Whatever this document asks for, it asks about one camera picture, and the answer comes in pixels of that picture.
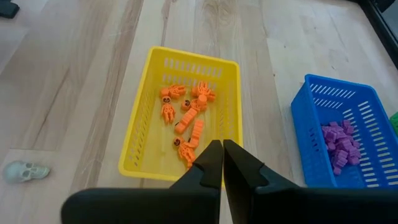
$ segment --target plastic basket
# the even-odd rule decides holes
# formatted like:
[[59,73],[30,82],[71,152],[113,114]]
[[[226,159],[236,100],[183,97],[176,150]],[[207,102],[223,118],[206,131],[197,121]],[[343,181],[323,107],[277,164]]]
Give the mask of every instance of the plastic basket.
[[[292,102],[292,114],[309,187],[398,187],[398,143],[376,91],[370,86],[306,75]],[[358,166],[334,176],[321,124],[348,119],[361,147]]]
[[[196,156],[213,139],[232,139],[243,146],[241,80],[236,62],[207,57],[165,47],[149,51],[129,126],[119,160],[119,171],[130,177],[159,180],[178,180],[186,171],[185,163],[178,158],[173,147],[174,124],[180,121],[182,99],[173,101],[176,110],[174,124],[165,125],[160,115],[160,89],[173,83],[187,87],[185,98],[190,98],[191,88],[206,81],[215,91],[216,100],[197,118],[205,127]],[[192,125],[184,132],[189,138]]]

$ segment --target white skull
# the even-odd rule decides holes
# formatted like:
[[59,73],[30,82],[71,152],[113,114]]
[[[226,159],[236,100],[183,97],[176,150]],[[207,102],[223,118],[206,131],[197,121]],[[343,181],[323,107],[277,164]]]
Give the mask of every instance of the white skull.
[[4,168],[3,177],[8,183],[21,183],[31,179],[43,179],[49,172],[48,167],[31,162],[14,161]]

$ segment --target green object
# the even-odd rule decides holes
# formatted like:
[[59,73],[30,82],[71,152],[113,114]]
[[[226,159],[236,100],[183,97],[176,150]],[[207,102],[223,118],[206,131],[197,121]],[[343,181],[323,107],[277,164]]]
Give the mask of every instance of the green object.
[[390,122],[394,128],[394,131],[396,132],[396,135],[398,135],[398,112],[390,117]]

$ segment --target yellow basket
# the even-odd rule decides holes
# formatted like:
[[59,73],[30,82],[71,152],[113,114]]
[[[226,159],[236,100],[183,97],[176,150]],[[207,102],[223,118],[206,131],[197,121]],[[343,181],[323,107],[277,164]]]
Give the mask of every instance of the yellow basket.
[[[206,81],[216,100],[195,119],[205,122],[196,157],[213,139],[232,139],[243,146],[241,79],[236,62],[204,55],[153,47],[149,50],[119,160],[122,175],[159,180],[178,180],[187,171],[173,147],[174,124],[180,121],[183,99],[190,99],[193,86]],[[173,83],[187,87],[187,94],[173,101],[174,124],[161,117],[160,89]],[[184,132],[189,138],[192,125]]]

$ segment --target wood grain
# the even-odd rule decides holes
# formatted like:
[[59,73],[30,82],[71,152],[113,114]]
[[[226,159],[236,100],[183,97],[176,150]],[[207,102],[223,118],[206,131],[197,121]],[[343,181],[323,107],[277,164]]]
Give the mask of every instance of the wood grain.
[[[88,187],[166,188],[123,177],[118,160],[148,50],[163,45],[239,63],[244,147],[305,185],[290,103],[306,73],[373,86],[398,110],[398,72],[360,7],[339,0],[15,0],[0,19],[0,168],[52,167],[7,185],[5,223],[59,223]],[[225,191],[220,223],[232,223]]]

